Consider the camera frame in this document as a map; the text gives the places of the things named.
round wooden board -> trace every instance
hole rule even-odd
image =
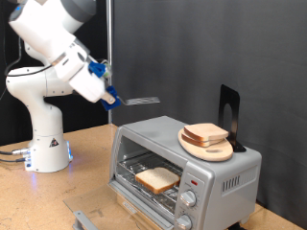
[[[188,151],[190,154],[206,161],[225,161],[232,156],[233,149],[230,143],[227,140],[212,145],[209,147],[197,147],[186,141],[182,140],[181,134],[184,132],[182,129],[178,133],[178,140],[182,147]]]

blue gripper part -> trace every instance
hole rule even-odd
[[[113,96],[113,98],[116,100],[115,103],[113,104],[109,104],[106,101],[101,99],[101,102],[105,108],[106,111],[109,111],[110,109],[117,107],[119,105],[121,105],[121,101],[117,98],[117,92],[115,90],[115,88],[113,86],[109,86],[106,91]]]
[[[91,61],[88,65],[88,69],[91,73],[94,73],[98,78],[100,78],[105,73],[106,66],[104,64]]]

black curtain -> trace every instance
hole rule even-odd
[[[307,228],[307,2],[114,5],[114,85],[123,98],[161,100],[115,108],[114,124],[162,115],[217,124],[221,84],[235,89],[238,141],[263,156],[258,201]]]
[[[18,36],[8,24],[15,7],[15,4],[7,0],[0,2],[0,97],[6,87],[4,70],[18,59]],[[96,59],[107,58],[105,1],[97,1],[97,14],[76,31],[75,36],[91,51],[91,56]],[[21,61],[13,68],[42,65],[24,51],[22,55]],[[64,132],[107,124],[107,113],[100,102],[90,103],[81,96],[71,95],[46,98],[45,101],[62,111]],[[7,91],[0,101],[0,146],[31,140],[32,135],[28,109]]]

black plate holder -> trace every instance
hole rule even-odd
[[[224,107],[227,104],[230,105],[232,113],[231,130],[227,140],[231,144],[234,152],[247,151],[239,142],[237,142],[240,95],[237,91],[222,84],[219,106],[219,127],[221,128],[224,126]]]

oven rack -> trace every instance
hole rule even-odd
[[[180,167],[153,152],[148,152],[143,155],[133,157],[129,160],[122,161],[118,163],[118,165],[129,172],[128,174],[124,173],[119,174],[118,176],[123,178],[124,181],[140,192],[143,196],[151,199],[153,202],[167,210],[172,216],[174,215],[178,195],[178,186],[174,186],[173,188],[156,195],[141,183],[137,182],[135,180],[135,175],[148,169],[162,167],[179,176],[182,176],[182,169]]]

